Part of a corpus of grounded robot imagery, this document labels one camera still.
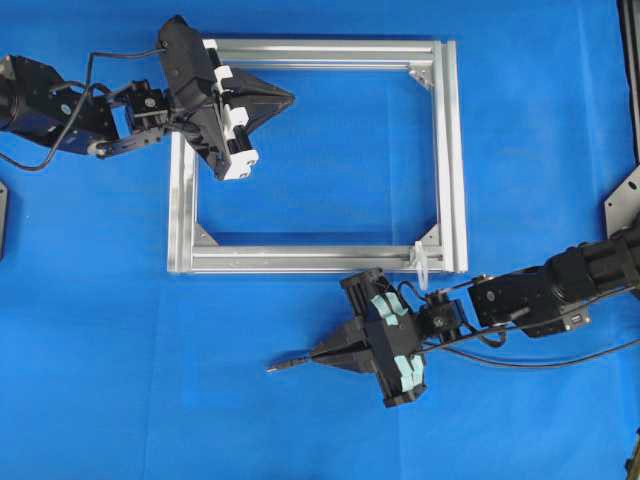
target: robotic arm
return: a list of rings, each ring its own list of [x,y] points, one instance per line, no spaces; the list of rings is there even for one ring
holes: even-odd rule
[[[117,91],[91,83],[94,57],[149,55],[160,57],[167,91],[153,89],[147,80]],[[94,96],[94,91],[102,95]],[[51,150],[42,164],[34,166],[0,156],[19,168],[37,171],[46,167],[56,150],[106,158],[181,132],[218,179],[240,179],[258,161],[249,134],[293,100],[290,93],[223,65],[216,49],[205,49],[201,35],[176,16],[160,30],[155,50],[92,53],[85,83],[66,82],[52,67],[34,60],[6,56],[0,62],[0,130]],[[126,109],[130,130],[126,138],[116,130],[112,109],[117,107]]]
[[[341,285],[353,307],[353,319],[309,355],[276,363],[268,371],[314,361],[375,373],[384,404],[392,407],[412,402],[425,391],[425,354],[431,350],[451,349],[470,339],[498,348],[514,329],[532,338],[568,332],[591,321],[589,305],[638,288],[640,221],[609,240],[571,247],[543,266],[477,277],[426,296],[401,282],[399,288],[410,286],[424,302],[417,312],[380,269],[347,278]],[[451,291],[466,286],[481,328],[469,323],[460,300],[449,298]],[[498,339],[488,334],[497,334]]]

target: black cable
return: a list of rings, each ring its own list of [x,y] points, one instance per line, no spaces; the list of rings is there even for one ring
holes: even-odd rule
[[[462,337],[459,337],[455,340],[451,340],[449,342],[444,342],[444,343],[440,343],[440,344],[433,344],[431,346],[429,346],[428,348],[423,348],[421,350],[417,350],[415,353],[429,353],[432,350],[437,350],[439,348],[444,348],[450,345],[454,345],[456,343],[461,343],[461,342],[466,342],[468,340],[473,340],[474,338],[483,336],[483,335],[489,335],[491,333],[499,333],[499,332],[507,332],[510,330],[521,330],[522,328],[535,328],[535,327],[541,327],[544,325],[547,325],[549,323],[553,323],[556,322],[558,320],[561,320],[564,316],[566,315],[570,315],[571,313],[574,312],[578,312],[580,310],[582,310],[585,307],[588,307],[589,305],[592,305],[600,300],[603,300],[605,298],[609,298],[609,297],[613,297],[616,295],[619,295],[621,293],[625,293],[628,292],[630,290],[633,290],[635,287],[626,287],[626,288],[621,288],[618,290],[614,290],[613,292],[609,292],[606,293],[604,295],[600,295],[598,297],[594,297],[591,300],[588,300],[582,304],[580,304],[578,307],[572,308],[570,310],[567,310],[566,312],[564,312],[562,315],[558,315],[557,317],[553,317],[547,320],[543,320],[541,322],[537,322],[537,323],[532,323],[530,325],[525,325],[523,327],[520,327],[518,325],[510,325],[510,326],[506,326],[506,325],[500,325],[498,327],[491,327],[491,328],[485,328],[484,330],[478,330],[476,333],[472,333],[470,335],[464,335]]]
[[[411,289],[411,291],[413,292],[413,294],[419,299],[422,300],[423,302],[427,300],[427,297],[425,297],[424,295],[420,295],[420,293],[418,293],[418,289],[415,287],[415,285],[413,283],[411,283],[408,280],[403,280],[402,282],[400,282],[398,284],[398,291],[402,292],[402,287],[409,287]]]
[[[64,128],[62,129],[62,131],[60,132],[60,135],[58,135],[58,138],[56,139],[56,141],[54,142],[53,146],[51,147],[51,149],[49,149],[49,153],[47,154],[47,157],[44,159],[43,162],[37,164],[37,165],[24,165],[22,163],[16,162],[15,160],[13,160],[12,158],[10,158],[9,156],[5,155],[4,153],[0,152],[0,159],[5,160],[6,162],[10,163],[11,165],[13,165],[14,167],[17,167],[21,170],[25,170],[27,172],[38,172],[40,170],[43,170],[44,168],[47,167],[47,165],[49,165],[49,163],[51,163],[51,160],[53,160],[53,157],[55,156],[56,152],[58,151],[58,148],[60,147],[60,144],[62,143],[62,141],[64,140],[64,138],[67,136],[67,134],[69,133],[69,130],[71,130],[71,128],[73,128],[73,124],[75,123],[76,119],[78,118],[78,115],[80,114],[80,110],[82,109],[82,106],[84,105],[84,102],[87,100],[87,97],[91,96],[91,92],[94,89],[98,89],[100,91],[107,91],[109,92],[109,89],[107,87],[105,87],[104,85],[102,85],[101,83],[91,83],[91,74],[93,71],[93,59],[95,57],[105,57],[105,58],[115,58],[115,59],[120,59],[120,60],[138,60],[141,58],[145,58],[145,57],[150,57],[151,55],[157,55],[158,53],[164,52],[165,50],[163,48],[158,48],[158,49],[154,49],[154,50],[147,50],[146,52],[140,52],[140,53],[107,53],[107,52],[91,52],[89,54],[89,62],[87,63],[87,76],[86,76],[86,81],[84,84],[77,82],[77,81],[69,81],[69,82],[64,82],[60,88],[58,88],[59,86],[54,86],[52,88],[52,91],[57,91],[63,88],[69,88],[71,86],[76,86],[76,87],[81,87],[84,89],[84,91],[82,92],[82,95],[80,95],[80,98],[78,99],[78,103],[76,103],[76,106],[73,110],[73,112],[71,113],[71,115],[69,116],[69,120],[67,121],[66,125],[64,126]]]
[[[631,340],[630,342],[608,348],[601,352],[592,353],[591,355],[575,358],[573,360],[567,360],[566,362],[555,362],[555,363],[511,363],[503,360],[492,360],[490,358],[486,358],[480,355],[475,355],[473,353],[465,352],[463,350],[458,350],[451,347],[442,347],[442,349],[449,353],[453,353],[454,355],[458,355],[468,360],[472,360],[474,362],[478,362],[483,365],[488,365],[491,367],[515,368],[515,369],[523,369],[523,370],[546,370],[546,369],[564,368],[564,367],[571,367],[573,365],[579,365],[581,363],[585,363],[590,360],[595,360],[597,358],[604,357],[605,355],[610,355],[612,353],[616,353],[624,349],[634,347],[639,344],[640,344],[640,338],[637,338],[635,340]]]

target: blue table surface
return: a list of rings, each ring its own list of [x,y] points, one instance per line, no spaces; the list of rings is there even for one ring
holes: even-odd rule
[[[602,201],[634,166],[615,2],[183,3],[7,1],[0,45],[81,79],[88,52],[151,48],[175,13],[221,34],[455,39],[469,276],[604,238]],[[261,160],[247,181],[202,176],[210,231],[263,244],[424,232],[435,215],[431,120],[413,80],[262,75],[298,100],[254,135]],[[153,58],[99,60],[95,78],[165,85]],[[1,138],[21,161],[45,154]],[[168,140],[105,161],[61,153],[38,175],[0,165],[11,190],[1,479],[623,478],[640,426],[637,351],[515,373],[434,353],[428,392],[390,410],[371,376],[315,365],[265,374],[350,317],[339,277],[169,275],[168,167]],[[639,336],[639,312],[630,296],[612,299],[588,328],[515,333],[499,354],[591,353]]]

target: small white object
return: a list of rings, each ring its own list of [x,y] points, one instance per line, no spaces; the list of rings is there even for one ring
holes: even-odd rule
[[[225,78],[232,78],[233,73],[231,72],[231,67],[229,65],[220,65],[218,68],[213,70],[213,74],[216,77],[215,88],[219,93],[224,92],[224,88],[222,88],[222,80]]]
[[[218,42],[216,42],[215,38],[205,38],[202,43],[204,43],[204,48],[213,48],[214,50],[218,50]]]
[[[251,173],[251,167],[256,164],[258,158],[256,150],[245,150],[229,155],[231,165],[223,180],[239,180],[248,177]]]
[[[233,133],[235,127],[244,127],[249,123],[249,114],[245,107],[236,107],[232,109],[228,104],[225,104],[222,109],[222,134],[225,141],[235,140],[236,134]]]
[[[422,242],[418,240],[414,247],[413,252],[415,254],[416,273],[418,274],[418,284],[420,290],[427,291],[429,286],[429,261],[427,253],[424,251]]]

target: metal bracket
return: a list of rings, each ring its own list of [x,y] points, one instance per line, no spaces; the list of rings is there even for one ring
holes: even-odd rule
[[[640,166],[618,185],[604,201],[607,238],[618,230],[630,227],[640,213]]]
[[[431,92],[437,223],[419,242],[430,272],[468,268],[455,42],[205,39],[228,65],[251,69],[404,70]],[[182,135],[171,145],[167,268],[176,273],[416,270],[415,246],[220,246],[197,222],[199,161]]]

